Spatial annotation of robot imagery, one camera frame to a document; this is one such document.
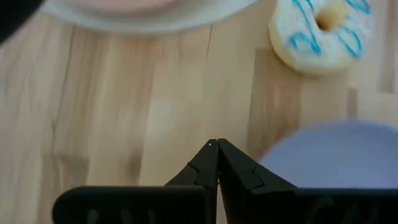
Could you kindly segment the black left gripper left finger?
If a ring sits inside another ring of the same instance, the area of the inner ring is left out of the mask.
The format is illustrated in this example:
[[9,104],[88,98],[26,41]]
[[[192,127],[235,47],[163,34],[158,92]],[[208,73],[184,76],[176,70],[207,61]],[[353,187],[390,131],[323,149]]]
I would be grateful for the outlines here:
[[215,223],[218,142],[208,140],[164,186],[82,186],[59,196],[55,224]]

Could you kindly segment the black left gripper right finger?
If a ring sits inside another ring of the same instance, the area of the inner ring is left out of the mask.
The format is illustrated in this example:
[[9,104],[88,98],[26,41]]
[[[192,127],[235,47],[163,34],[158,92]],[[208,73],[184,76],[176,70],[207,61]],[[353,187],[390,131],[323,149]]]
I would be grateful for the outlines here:
[[397,223],[397,190],[299,188],[218,140],[228,223]]

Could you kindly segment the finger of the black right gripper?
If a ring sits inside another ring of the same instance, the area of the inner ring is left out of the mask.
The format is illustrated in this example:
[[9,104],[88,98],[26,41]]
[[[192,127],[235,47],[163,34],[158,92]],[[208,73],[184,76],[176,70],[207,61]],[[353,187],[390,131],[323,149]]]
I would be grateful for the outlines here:
[[1,0],[0,42],[3,44],[37,12],[44,0]]

